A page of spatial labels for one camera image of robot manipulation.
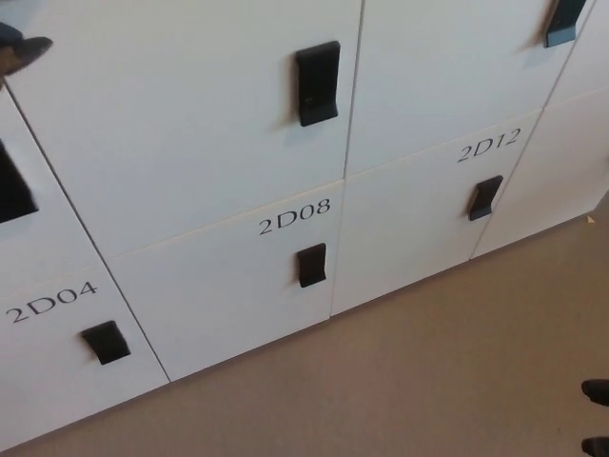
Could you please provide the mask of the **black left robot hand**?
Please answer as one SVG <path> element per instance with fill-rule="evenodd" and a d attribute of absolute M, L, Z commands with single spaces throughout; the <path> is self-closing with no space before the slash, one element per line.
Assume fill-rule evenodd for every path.
<path fill-rule="evenodd" d="M 23 33 L 5 23 L 1 24 L 1 78 L 31 65 L 52 47 L 45 36 L 25 38 Z"/>

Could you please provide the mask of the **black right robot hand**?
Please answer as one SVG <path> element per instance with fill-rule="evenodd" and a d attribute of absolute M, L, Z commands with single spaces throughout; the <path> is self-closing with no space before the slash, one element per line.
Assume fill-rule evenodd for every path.
<path fill-rule="evenodd" d="M 607 379 L 590 379 L 581 383 L 581 390 L 595 404 L 608 407 L 609 389 Z M 588 456 L 608 457 L 609 439 L 607 436 L 585 438 L 581 449 Z"/>

